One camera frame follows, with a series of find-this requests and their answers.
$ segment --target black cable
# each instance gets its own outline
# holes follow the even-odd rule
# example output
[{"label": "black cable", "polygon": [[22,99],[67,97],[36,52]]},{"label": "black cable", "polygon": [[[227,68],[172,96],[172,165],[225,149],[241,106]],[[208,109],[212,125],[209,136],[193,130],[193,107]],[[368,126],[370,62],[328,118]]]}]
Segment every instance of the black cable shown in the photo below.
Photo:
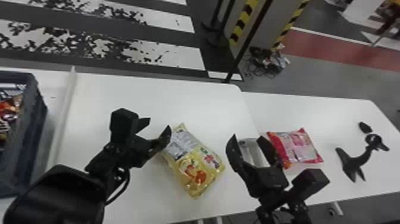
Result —
[{"label": "black cable", "polygon": [[229,216],[226,216],[230,222],[230,224],[233,224],[232,220],[230,220]]},{"label": "black cable", "polygon": [[280,224],[282,223],[282,214],[280,214],[280,212],[278,212],[278,211],[272,212],[272,215],[277,219],[277,221]]},{"label": "black cable", "polygon": [[115,199],[117,199],[125,190],[126,188],[128,188],[129,182],[130,182],[130,172],[129,170],[124,169],[124,173],[125,173],[125,183],[124,186],[121,188],[121,190],[116,193],[114,196],[112,196],[112,198],[110,198],[109,200],[107,200],[105,202],[105,205],[109,205],[111,204],[113,201],[115,201]]},{"label": "black cable", "polygon": [[242,64],[243,64],[243,66],[241,67],[241,72],[246,77],[253,78],[253,76],[256,76],[256,77],[265,76],[269,79],[274,79],[279,74],[279,73],[275,72],[274,70],[272,70],[268,67],[265,67],[265,65],[257,62],[256,58],[254,58],[251,55],[243,56]]}]

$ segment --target floor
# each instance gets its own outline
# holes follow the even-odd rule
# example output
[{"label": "floor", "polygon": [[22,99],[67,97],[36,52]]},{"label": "floor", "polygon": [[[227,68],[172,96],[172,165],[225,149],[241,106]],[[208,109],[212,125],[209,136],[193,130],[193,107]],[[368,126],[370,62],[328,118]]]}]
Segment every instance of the floor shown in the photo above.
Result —
[{"label": "floor", "polygon": [[[215,2],[207,1],[0,0],[0,65],[67,71],[74,64],[78,72],[219,82],[234,58],[204,41],[210,34],[201,21]],[[400,129],[400,42],[387,35],[370,48],[381,18],[341,11],[312,0],[283,42],[289,67],[273,79],[236,75],[232,83],[248,92],[370,99]],[[331,217],[325,204],[311,206],[310,216],[313,223],[383,223],[400,219],[399,203],[400,194],[360,198],[339,203],[344,217]],[[233,214],[223,222],[256,219]]]}]

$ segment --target red floor marking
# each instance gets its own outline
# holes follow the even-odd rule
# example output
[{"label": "red floor marking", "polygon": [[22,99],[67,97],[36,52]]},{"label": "red floor marking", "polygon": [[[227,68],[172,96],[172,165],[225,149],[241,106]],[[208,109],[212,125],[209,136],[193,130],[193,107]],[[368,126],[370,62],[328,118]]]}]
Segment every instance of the red floor marking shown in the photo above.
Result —
[{"label": "red floor marking", "polygon": [[400,51],[372,48],[297,30],[291,30],[283,44],[286,46],[282,51],[284,54],[400,72]]}]

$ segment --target hazard stripes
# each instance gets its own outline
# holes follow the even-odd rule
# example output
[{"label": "hazard stripes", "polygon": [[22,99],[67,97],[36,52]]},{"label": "hazard stripes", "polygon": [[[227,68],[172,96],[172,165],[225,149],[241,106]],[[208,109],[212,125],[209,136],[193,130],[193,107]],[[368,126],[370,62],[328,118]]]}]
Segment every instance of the hazard stripes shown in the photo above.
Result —
[{"label": "hazard stripes", "polygon": [[310,0],[303,0],[300,4],[300,7],[295,11],[295,13],[292,15],[292,18],[288,22],[288,24],[283,28],[283,31],[279,35],[279,37],[276,39],[274,45],[272,46],[271,50],[276,51],[277,47],[280,45],[280,43],[283,41],[285,38],[286,34],[289,32],[290,28],[293,27],[295,24],[297,18],[299,18],[300,14],[303,12],[304,8],[307,6]]},{"label": "hazard stripes", "polygon": [[247,0],[246,5],[243,7],[239,19],[237,20],[235,28],[233,28],[232,34],[230,35],[229,44],[231,46],[236,46],[238,44],[240,37],[243,35],[243,30],[249,22],[250,15],[257,6],[257,3],[258,0]]}]

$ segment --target white table surface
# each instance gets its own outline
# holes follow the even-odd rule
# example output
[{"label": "white table surface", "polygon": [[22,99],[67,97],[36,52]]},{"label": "white table surface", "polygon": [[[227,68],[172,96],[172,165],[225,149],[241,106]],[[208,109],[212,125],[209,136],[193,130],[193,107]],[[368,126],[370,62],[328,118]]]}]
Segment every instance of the white table surface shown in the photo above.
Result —
[{"label": "white table surface", "polygon": [[[12,67],[0,67],[0,70],[28,72],[35,76],[39,83],[39,90],[43,96],[43,100],[48,107],[48,116],[46,118],[45,127],[43,128],[40,147],[49,148],[53,137],[54,127],[57,124],[58,115],[60,113],[60,107],[62,104],[60,99],[64,97],[65,80],[70,72],[20,69]],[[13,199],[0,200],[0,222],[2,222],[2,217],[5,213],[5,210],[12,200]]]},{"label": "white table surface", "polygon": [[[243,96],[259,133],[304,127],[310,135],[324,163],[297,164],[285,172],[291,180],[304,168],[321,168],[330,179],[330,184],[306,200],[307,204],[400,191],[396,174],[400,169],[400,133],[371,101],[258,93]],[[359,130],[358,122],[369,124],[390,151],[373,151],[371,159],[361,167],[367,181],[357,177],[353,183],[342,171],[335,148],[341,147],[353,157],[365,151],[365,134]]]},{"label": "white table surface", "polygon": [[167,125],[187,128],[223,160],[226,170],[199,199],[177,183],[166,161],[156,155],[142,169],[131,170],[127,191],[106,207],[104,223],[171,223],[254,210],[239,175],[225,155],[229,138],[255,137],[241,91],[234,85],[79,74],[65,124],[58,163],[77,169],[109,141],[111,112],[118,108],[151,117],[139,134],[156,138]]}]

